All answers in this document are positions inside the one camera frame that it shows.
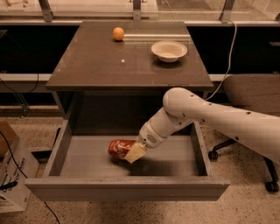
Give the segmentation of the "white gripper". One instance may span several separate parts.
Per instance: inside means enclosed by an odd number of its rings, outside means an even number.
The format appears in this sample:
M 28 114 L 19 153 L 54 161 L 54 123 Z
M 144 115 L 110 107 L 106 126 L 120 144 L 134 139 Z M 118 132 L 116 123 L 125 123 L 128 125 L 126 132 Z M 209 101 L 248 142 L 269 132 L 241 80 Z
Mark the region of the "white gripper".
M 157 148 L 164 139 L 156 133 L 149 122 L 146 122 L 139 130 L 138 141 L 141 143 L 134 143 L 124 157 L 131 164 L 146 154 L 146 147 Z

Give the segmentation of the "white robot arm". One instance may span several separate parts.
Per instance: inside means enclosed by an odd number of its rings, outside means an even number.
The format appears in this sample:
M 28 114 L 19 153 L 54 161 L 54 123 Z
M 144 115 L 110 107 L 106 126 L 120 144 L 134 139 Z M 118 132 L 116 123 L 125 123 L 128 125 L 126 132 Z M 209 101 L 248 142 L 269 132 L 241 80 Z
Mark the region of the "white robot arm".
M 211 103 L 182 87 L 174 87 L 164 94 L 163 107 L 140 129 L 124 159 L 135 162 L 149 148 L 157 148 L 168 136 L 194 121 L 205 123 L 280 163 L 280 117 Z

